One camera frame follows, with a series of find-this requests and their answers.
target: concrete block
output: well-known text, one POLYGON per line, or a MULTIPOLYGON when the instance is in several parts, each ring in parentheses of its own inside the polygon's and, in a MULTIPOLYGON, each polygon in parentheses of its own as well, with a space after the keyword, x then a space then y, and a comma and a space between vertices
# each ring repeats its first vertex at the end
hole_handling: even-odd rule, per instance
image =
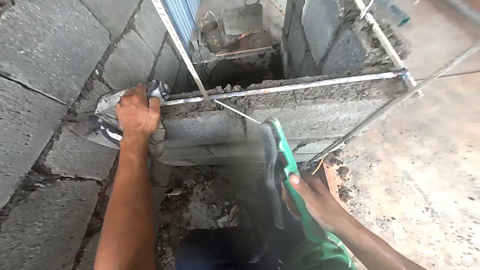
POLYGON ((313 59, 318 65, 341 23, 338 0, 305 0, 301 22, 313 59))
POLYGON ((0 269, 70 270, 98 200, 95 181, 40 187, 1 225, 0 269))
POLYGON ((168 185, 168 180, 172 174, 172 169, 172 165, 165 164, 158 160, 152 161, 152 165, 150 167, 150 182, 152 185, 168 185))
POLYGON ((33 166, 67 106, 0 77, 0 208, 33 166))
POLYGON ((208 151, 204 146, 190 146, 190 147, 177 147, 177 148, 165 148, 161 160, 184 160, 184 159, 196 159, 196 158, 212 158, 214 155, 208 151))
POLYGON ((173 95, 198 90, 198 86, 195 84, 195 81, 184 62, 180 63, 180 70, 174 87, 175 88, 171 92, 173 95))
POLYGON ((340 137, 321 138, 315 142, 307 143, 307 145, 298 148, 297 154, 317 154, 325 150, 340 137))
POLYGON ((146 83, 155 57, 134 31, 123 36, 104 65, 103 78, 111 88, 127 89, 146 83))
POLYGON ((357 34, 345 27, 330 49, 322 68, 322 74, 336 74, 358 70, 367 58, 367 50, 357 34))
POLYGON ((303 58, 303 62, 300 66, 297 76, 298 77, 318 76, 321 73, 322 71, 317 68, 317 64, 313 59, 312 53, 308 50, 305 53, 305 57, 303 58))
POLYGON ((162 120, 167 147, 186 147, 245 141, 240 116, 229 110, 200 111, 162 120))
POLYGON ((122 34, 139 0, 80 0, 114 36, 122 34))
POLYGON ((173 53, 170 45, 165 43, 156 63, 154 78, 166 82, 171 89, 174 89, 179 67, 177 56, 173 53))
POLYGON ((305 5, 305 1, 306 0, 292 1, 293 2, 293 11, 299 16, 302 16, 302 11, 303 11, 303 6, 305 5))
POLYGON ((15 1, 1 16, 0 73, 71 104, 109 44, 78 1, 15 1))
POLYGON ((105 180, 108 177, 117 150, 80 137, 82 132, 73 123, 62 127, 59 139, 47 155, 44 165, 53 174, 105 180))
POLYGON ((88 93, 81 93, 82 97, 78 102, 74 103, 75 111, 77 114, 86 113, 86 112, 94 112, 96 109, 96 103, 98 99, 103 94, 110 92, 110 88, 103 84, 100 81, 93 81, 93 89, 88 93))
POLYGON ((95 234, 88 242, 84 249, 84 257, 80 261, 77 270, 93 270, 98 241, 100 241, 100 232, 95 234))
POLYGON ((285 19, 283 20, 283 35, 288 35, 293 12, 293 1, 287 1, 287 6, 285 8, 285 19))
POLYGON ((290 54, 291 72, 295 77, 300 69, 305 53, 308 49, 308 41, 303 32, 303 26, 301 25, 300 16, 297 14, 292 15, 292 21, 290 23, 290 31, 288 32, 288 53, 290 54))
POLYGON ((162 41, 167 29, 156 12, 151 0, 143 1, 140 6, 140 11, 135 14, 133 25, 138 35, 150 48, 152 53, 157 55, 162 46, 162 41))
MULTIPOLYGON (((264 108, 248 111, 254 119, 277 117, 287 139, 344 136, 386 100, 352 100, 337 103, 297 105, 296 107, 264 108)), ((260 141, 258 124, 247 121, 248 141, 260 141)))
POLYGON ((163 163, 169 164, 172 166, 193 166, 195 163, 188 160, 162 160, 163 163))
POLYGON ((261 156, 264 154, 264 147, 261 143, 240 142, 207 145, 206 147, 215 157, 261 156))
POLYGON ((190 161, 197 165, 239 164, 239 163, 252 163, 254 161, 254 157, 253 156, 222 157, 222 158, 191 159, 190 161))

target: wire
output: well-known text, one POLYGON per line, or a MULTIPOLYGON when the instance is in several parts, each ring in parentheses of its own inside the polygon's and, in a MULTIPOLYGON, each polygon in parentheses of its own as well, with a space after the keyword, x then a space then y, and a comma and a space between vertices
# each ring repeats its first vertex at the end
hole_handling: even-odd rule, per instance
POLYGON ((318 165, 317 165, 317 168, 312 172, 312 175, 315 175, 318 171, 318 169, 320 168, 320 166, 322 165, 322 163, 324 162, 324 159, 325 157, 323 157, 319 162, 318 162, 318 165))

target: dirt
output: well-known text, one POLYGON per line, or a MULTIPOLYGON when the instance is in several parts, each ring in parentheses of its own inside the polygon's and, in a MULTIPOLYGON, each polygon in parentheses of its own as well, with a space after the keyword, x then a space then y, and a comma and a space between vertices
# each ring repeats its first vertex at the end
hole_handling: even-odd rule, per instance
POLYGON ((180 187, 182 193, 165 198, 158 212, 156 261, 163 270, 175 269, 179 242, 190 230, 227 226, 218 220, 235 205, 235 196, 227 191, 228 181, 213 166, 176 167, 169 184, 180 187))

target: cement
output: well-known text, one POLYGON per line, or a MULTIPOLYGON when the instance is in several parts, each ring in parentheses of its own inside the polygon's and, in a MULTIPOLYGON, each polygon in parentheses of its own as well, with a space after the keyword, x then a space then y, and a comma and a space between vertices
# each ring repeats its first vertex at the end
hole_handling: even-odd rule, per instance
POLYGON ((1 225, 3 270, 70 270, 100 187, 65 181, 38 188, 1 225))

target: blue metal sheet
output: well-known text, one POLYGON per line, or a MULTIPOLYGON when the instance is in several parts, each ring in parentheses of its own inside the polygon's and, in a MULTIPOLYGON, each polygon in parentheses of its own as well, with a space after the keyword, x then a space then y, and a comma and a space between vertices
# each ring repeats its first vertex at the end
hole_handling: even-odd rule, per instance
POLYGON ((172 19, 175 30, 179 34, 183 47, 187 51, 192 30, 195 29, 195 17, 197 15, 199 0, 165 0, 168 13, 172 19))

